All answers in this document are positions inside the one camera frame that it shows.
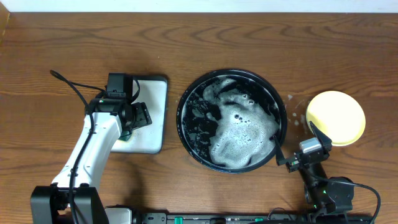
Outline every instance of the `wooden table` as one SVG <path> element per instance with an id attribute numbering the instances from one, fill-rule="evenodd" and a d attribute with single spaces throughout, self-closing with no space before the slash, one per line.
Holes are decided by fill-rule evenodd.
<path id="1" fill-rule="evenodd" d="M 30 194 L 60 172 L 83 126 L 83 104 L 50 69 L 96 86 L 109 72 L 169 78 L 162 151 L 112 153 L 99 188 L 103 205 L 197 213 L 305 208 L 299 173 L 274 160 L 249 173 L 222 174 L 183 148 L 175 125 L 180 96 L 218 68 L 250 70 L 278 90 L 291 120 L 287 155 L 311 137 L 294 121 L 312 97 L 326 90 L 353 96 L 366 130 L 353 145 L 333 148 L 324 168 L 330 177 L 377 189 L 377 223 L 398 222 L 398 15 L 14 13 L 0 57 L 1 223 L 32 222 Z M 96 94 L 81 91 L 87 99 Z M 373 214 L 376 198 L 356 189 L 353 203 L 354 213 Z"/>

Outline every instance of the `black cable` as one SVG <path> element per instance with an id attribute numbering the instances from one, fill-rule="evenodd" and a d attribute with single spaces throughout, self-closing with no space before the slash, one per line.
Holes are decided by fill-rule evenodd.
<path id="1" fill-rule="evenodd" d="M 346 224 L 349 224 L 348 217 L 347 217 L 347 212 L 344 212 L 344 219 L 346 220 Z"/>
<path id="2" fill-rule="evenodd" d="M 94 98 L 102 98 L 106 92 L 99 92 Z"/>
<path id="3" fill-rule="evenodd" d="M 317 212 L 315 212 L 315 214 L 313 215 L 313 217 L 311 218 L 311 223 L 316 223 L 317 222 L 317 218 L 318 216 L 323 212 L 323 207 L 320 208 Z"/>
<path id="4" fill-rule="evenodd" d="M 381 206 L 381 198 L 380 198 L 379 192 L 377 192 L 377 190 L 374 190 L 372 187 L 369 187 L 369 186 L 364 185 L 364 184 L 357 184 L 357 183 L 351 183 L 351 182 L 344 182 L 344 181 L 340 181 L 340 180 L 326 179 L 326 178 L 319 177 L 319 176 L 311 173 L 307 169 L 303 169 L 303 170 L 307 174 L 309 174 L 310 176 L 312 176 L 313 178 L 316 178 L 318 180 L 322 180 L 322 181 L 325 181 L 325 182 L 334 182 L 334 183 L 339 183 L 339 184 L 346 184 L 346 185 L 350 185 L 350 186 L 354 186 L 354 187 L 362 187 L 364 189 L 368 189 L 371 192 L 373 192 L 376 195 L 376 197 L 377 197 L 377 206 L 376 206 L 376 211 L 374 212 L 374 215 L 373 215 L 372 219 L 370 220 L 369 224 L 373 224 L 374 223 L 374 221 L 377 218 L 377 215 L 379 214 L 380 206 Z"/>
<path id="5" fill-rule="evenodd" d="M 54 71 L 54 70 L 50 70 L 50 73 L 51 73 L 51 75 L 54 76 L 55 78 L 58 78 L 59 80 L 64 81 L 65 83 L 67 83 L 67 84 L 70 86 L 70 88 L 72 88 L 72 89 L 76 92 L 76 94 L 79 96 L 79 98 L 80 98 L 80 99 L 82 100 L 82 102 L 84 103 L 85 107 L 86 107 L 86 108 L 89 108 L 89 107 L 88 107 L 88 104 L 87 104 L 87 101 L 84 99 L 84 97 L 81 95 L 81 93 L 76 89 L 76 87 L 73 85 L 72 82 L 68 81 L 68 80 L 67 80 L 66 78 L 64 78 L 61 74 L 59 74 L 58 72 L 56 72 L 56 71 Z M 78 154 L 77 157 L 76 157 L 76 161 L 75 161 L 75 163 L 74 163 L 72 169 L 70 170 L 69 196 L 68 196 L 68 198 L 69 198 L 69 204 L 70 204 L 70 211 L 71 211 L 71 213 L 72 213 L 72 218 L 73 218 L 73 221 L 75 222 L 75 224 L 79 224 L 78 217 L 77 217 L 77 213 L 76 213 L 76 208 L 75 208 L 74 195 L 73 195 L 73 188 L 74 188 L 74 185 L 75 185 L 76 171 L 77 171 L 77 168 L 78 168 L 78 164 L 79 164 L 79 162 L 80 162 L 80 159 L 81 159 L 81 157 L 82 157 L 82 155 L 83 155 L 83 153 L 84 153 L 84 151 L 85 151 L 85 149 L 86 149 L 86 147 L 87 147 L 87 144 L 88 144 L 88 142 L 90 141 L 91 136 L 92 136 L 93 133 L 94 133 L 94 118 L 93 118 L 93 112 L 92 112 L 92 111 L 89 111 L 89 112 L 88 112 L 88 115 L 89 115 L 89 117 L 90 117 L 91 128 L 90 128 L 90 130 L 89 130 L 89 132 L 88 132 L 88 136 L 87 136 L 87 138 L 86 138 L 86 141 L 85 141 L 85 143 L 83 144 L 83 146 L 81 147 L 80 152 L 79 152 L 79 154 Z"/>
<path id="6" fill-rule="evenodd" d="M 134 94 L 134 96 L 132 96 L 132 98 L 131 98 L 131 102 L 134 102 L 139 96 L 139 92 L 141 90 L 141 87 L 139 86 L 139 82 L 138 82 L 136 77 L 132 77 L 132 79 L 137 83 L 137 87 L 138 87 L 138 90 L 136 91 L 136 94 Z"/>
<path id="7" fill-rule="evenodd" d="M 277 207 L 277 208 L 272 209 L 271 212 L 270 212 L 270 213 L 268 214 L 268 216 L 267 216 L 267 220 L 270 220 L 270 219 L 271 219 L 272 214 L 273 214 L 274 211 L 277 210 L 277 209 L 281 209 L 281 210 L 285 211 L 286 214 L 289 216 L 290 220 L 293 221 L 293 218 L 287 213 L 286 209 L 280 208 L 280 207 Z"/>
<path id="8" fill-rule="evenodd" d="M 51 75 L 53 75 L 55 78 L 58 78 L 59 80 L 65 82 L 65 78 L 62 77 L 58 72 L 56 72 L 56 71 L 54 71 L 54 70 L 50 70 L 50 73 L 51 73 Z M 73 85 L 76 85 L 76 86 L 81 86 L 81 87 L 85 87 L 85 88 L 92 88 L 92 89 L 94 89 L 94 90 L 99 90 L 99 91 L 105 92 L 104 89 L 101 89 L 101 88 L 96 87 L 96 86 L 90 86 L 90 85 L 75 83 L 75 82 L 72 82 L 72 81 L 69 81 L 69 82 L 70 82 L 71 84 L 73 84 Z"/>

